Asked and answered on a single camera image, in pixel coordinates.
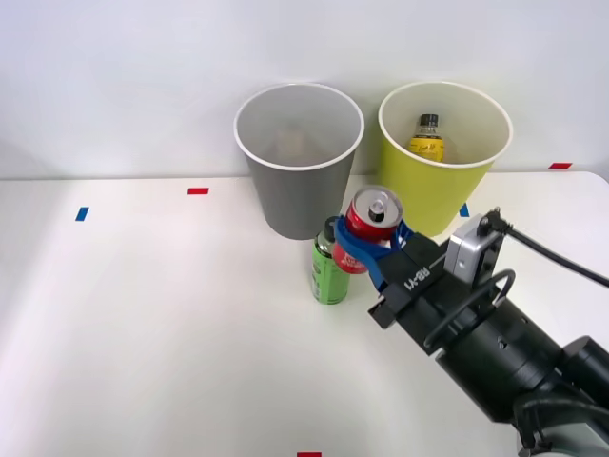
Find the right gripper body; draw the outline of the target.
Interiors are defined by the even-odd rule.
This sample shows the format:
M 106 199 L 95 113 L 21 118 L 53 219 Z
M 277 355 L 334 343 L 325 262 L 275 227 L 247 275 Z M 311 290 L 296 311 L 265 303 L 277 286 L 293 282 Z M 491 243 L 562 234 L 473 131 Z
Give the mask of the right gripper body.
M 500 240 L 491 241 L 482 251 L 481 265 L 472 285 L 444 269 L 443 256 L 447 248 L 446 242 L 439 245 L 417 233 L 401 251 L 381 259 L 383 299 L 369 310 L 381 328 L 399 325 L 426 353 L 449 348 L 471 332 L 491 314 L 495 296 L 500 292 L 494 286 L 442 326 L 441 322 L 449 314 L 491 279 L 499 257 Z

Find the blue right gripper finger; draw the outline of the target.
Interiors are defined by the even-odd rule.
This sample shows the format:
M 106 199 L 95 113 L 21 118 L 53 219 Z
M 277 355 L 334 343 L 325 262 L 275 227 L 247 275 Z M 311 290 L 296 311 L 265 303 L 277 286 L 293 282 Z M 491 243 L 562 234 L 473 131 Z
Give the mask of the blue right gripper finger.
M 390 236 L 390 247 L 392 249 L 403 249 L 413 235 L 413 230 L 404 220 L 401 220 L 396 226 L 393 234 Z
M 394 241 L 391 241 L 393 245 L 388 248 L 362 240 L 348 230 L 346 222 L 345 216 L 338 217 L 335 223 L 336 242 L 346 254 L 365 266 L 375 289 L 381 292 L 385 288 L 386 281 L 381 273 L 379 262 L 396 252 L 393 246 Z

